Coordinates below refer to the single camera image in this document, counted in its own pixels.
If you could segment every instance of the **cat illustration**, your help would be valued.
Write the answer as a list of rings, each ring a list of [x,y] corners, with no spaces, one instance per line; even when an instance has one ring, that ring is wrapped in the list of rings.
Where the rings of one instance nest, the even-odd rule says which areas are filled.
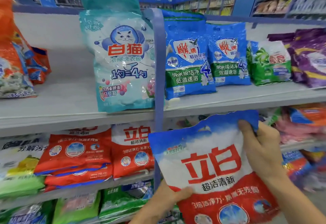
[[[111,33],[111,40],[115,44],[126,45],[139,42],[139,37],[135,29],[130,26],[120,26]]]

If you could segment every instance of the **blue detergent bag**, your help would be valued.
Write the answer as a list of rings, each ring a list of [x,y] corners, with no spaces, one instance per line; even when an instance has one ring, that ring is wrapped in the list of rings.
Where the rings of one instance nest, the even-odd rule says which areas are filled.
[[[154,32],[137,0],[82,0],[80,27],[95,54],[99,111],[154,107]]]
[[[186,94],[216,92],[207,61],[206,20],[189,15],[186,20],[165,19],[166,31],[166,99]]]
[[[247,66],[246,24],[206,24],[208,60],[216,86],[251,85]]]

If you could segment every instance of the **finger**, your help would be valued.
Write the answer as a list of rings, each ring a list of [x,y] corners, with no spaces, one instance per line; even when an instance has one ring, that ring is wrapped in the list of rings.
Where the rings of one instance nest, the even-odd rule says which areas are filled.
[[[257,139],[264,145],[265,143],[280,142],[280,133],[278,130],[270,127],[262,122],[258,124]]]
[[[175,193],[175,201],[180,202],[182,200],[185,200],[194,193],[194,190],[191,187],[186,187],[178,192]]]
[[[250,123],[245,120],[239,120],[238,126],[243,134],[243,146],[245,150],[260,149],[259,141],[257,140]]]

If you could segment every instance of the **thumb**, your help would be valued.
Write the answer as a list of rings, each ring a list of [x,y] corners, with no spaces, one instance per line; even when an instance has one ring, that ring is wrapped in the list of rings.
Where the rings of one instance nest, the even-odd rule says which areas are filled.
[[[257,140],[255,133],[250,125],[245,120],[238,121],[239,130],[243,134],[243,146],[246,150],[259,149],[260,144]]]
[[[175,201],[179,202],[179,201],[185,200],[185,199],[191,197],[191,195],[193,193],[194,193],[194,190],[191,187],[183,188],[182,190],[176,192]]]

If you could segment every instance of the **light blue detergent bag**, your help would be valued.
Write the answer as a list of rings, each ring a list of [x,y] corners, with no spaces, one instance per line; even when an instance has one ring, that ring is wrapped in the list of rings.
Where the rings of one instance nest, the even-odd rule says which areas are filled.
[[[216,86],[251,85],[247,65],[246,24],[206,24],[208,60]]]
[[[165,88],[168,100],[186,94],[216,92],[207,61],[205,23],[203,15],[198,18],[198,15],[191,17],[188,13],[175,18],[169,16],[164,20],[167,48]]]
[[[82,0],[79,15],[88,48],[95,54],[99,111],[154,106],[154,32],[137,0]]]

